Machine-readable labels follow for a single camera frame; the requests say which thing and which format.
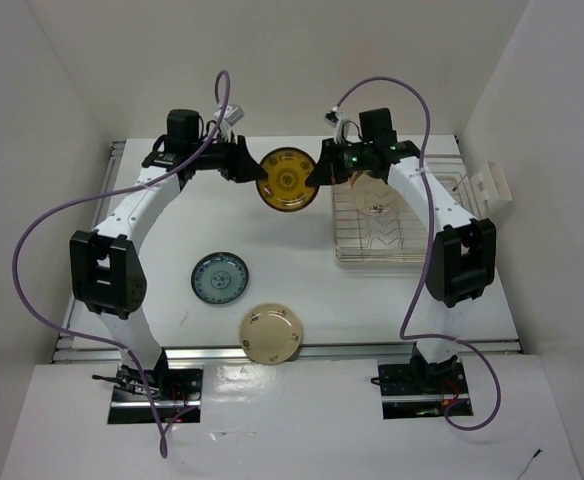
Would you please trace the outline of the yellow plate with dark rim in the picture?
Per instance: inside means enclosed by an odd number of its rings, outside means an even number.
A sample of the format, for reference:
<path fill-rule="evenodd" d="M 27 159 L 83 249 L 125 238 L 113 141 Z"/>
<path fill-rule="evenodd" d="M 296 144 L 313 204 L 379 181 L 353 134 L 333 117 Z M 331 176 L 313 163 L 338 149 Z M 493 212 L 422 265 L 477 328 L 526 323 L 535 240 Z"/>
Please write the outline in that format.
<path fill-rule="evenodd" d="M 293 213 L 309 206 L 318 195 L 317 187 L 305 184 L 316 163 L 305 151 L 283 147 L 270 151 L 260 166 L 267 173 L 256 182 L 260 198 L 273 210 Z"/>

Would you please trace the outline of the beige plate with green brushstroke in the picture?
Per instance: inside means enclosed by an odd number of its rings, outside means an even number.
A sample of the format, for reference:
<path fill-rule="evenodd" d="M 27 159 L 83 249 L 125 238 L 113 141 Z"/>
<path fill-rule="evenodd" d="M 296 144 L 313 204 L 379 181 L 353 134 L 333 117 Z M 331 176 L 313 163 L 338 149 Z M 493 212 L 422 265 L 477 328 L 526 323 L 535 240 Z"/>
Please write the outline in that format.
<path fill-rule="evenodd" d="M 368 171 L 357 172 L 350 179 L 350 196 L 354 207 L 367 216 L 381 216 L 398 208 L 399 193 Z"/>

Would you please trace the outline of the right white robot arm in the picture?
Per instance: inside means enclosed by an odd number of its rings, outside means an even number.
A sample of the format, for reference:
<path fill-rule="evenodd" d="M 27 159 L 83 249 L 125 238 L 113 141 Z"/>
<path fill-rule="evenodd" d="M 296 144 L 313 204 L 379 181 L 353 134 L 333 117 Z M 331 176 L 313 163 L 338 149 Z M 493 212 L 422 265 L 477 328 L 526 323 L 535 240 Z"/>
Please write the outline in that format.
<path fill-rule="evenodd" d="M 496 227 L 461 206 L 425 166 L 421 150 L 398 139 L 386 108 L 359 116 L 356 142 L 347 140 L 350 120 L 337 108 L 325 116 L 333 127 L 323 141 L 316 167 L 305 183 L 320 187 L 342 184 L 356 173 L 368 173 L 397 192 L 426 228 L 426 258 L 415 297 L 407 312 L 422 306 L 427 328 L 400 336 L 414 342 L 410 381 L 423 393 L 433 392 L 452 373 L 463 319 L 495 278 Z"/>

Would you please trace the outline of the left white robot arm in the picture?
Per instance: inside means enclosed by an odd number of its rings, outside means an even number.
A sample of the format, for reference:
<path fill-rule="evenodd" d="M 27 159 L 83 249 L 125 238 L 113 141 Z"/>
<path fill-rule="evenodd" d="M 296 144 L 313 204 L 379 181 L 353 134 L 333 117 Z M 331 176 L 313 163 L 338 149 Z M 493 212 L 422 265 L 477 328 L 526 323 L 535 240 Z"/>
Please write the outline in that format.
<path fill-rule="evenodd" d="M 73 294 L 106 326 L 126 378 L 148 399 L 163 397 L 176 379 L 143 312 L 147 280 L 138 253 L 164 209 L 197 172 L 216 170 L 235 183 L 265 179 L 245 137 L 232 131 L 243 116 L 237 105 L 221 108 L 213 118 L 219 131 L 203 136 L 198 112 L 170 111 L 166 133 L 141 164 L 135 192 L 93 230 L 77 231 L 70 239 Z"/>

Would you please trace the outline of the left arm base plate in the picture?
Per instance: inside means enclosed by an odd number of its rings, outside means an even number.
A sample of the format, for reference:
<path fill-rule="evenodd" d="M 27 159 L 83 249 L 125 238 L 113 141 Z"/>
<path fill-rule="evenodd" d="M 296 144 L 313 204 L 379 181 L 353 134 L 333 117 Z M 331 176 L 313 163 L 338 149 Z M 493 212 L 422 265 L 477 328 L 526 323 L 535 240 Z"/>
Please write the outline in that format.
<path fill-rule="evenodd" d="M 140 379 L 126 376 L 120 368 L 115 376 L 93 374 L 92 379 L 112 386 L 107 423 L 133 425 L 154 423 L 154 417 Z M 200 367 L 169 371 L 168 384 L 161 389 L 151 384 L 158 417 L 162 423 L 174 420 L 177 424 L 199 423 L 203 369 Z"/>

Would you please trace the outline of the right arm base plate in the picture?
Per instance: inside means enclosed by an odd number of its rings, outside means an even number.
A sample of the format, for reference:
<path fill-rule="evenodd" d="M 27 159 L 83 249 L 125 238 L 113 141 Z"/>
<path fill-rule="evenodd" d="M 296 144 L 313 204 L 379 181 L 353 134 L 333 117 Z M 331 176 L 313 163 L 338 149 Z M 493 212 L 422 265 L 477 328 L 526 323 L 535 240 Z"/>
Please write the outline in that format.
<path fill-rule="evenodd" d="M 473 415 L 462 362 L 454 357 L 426 374 L 416 359 L 408 363 L 379 364 L 370 383 L 379 389 L 384 420 Z"/>

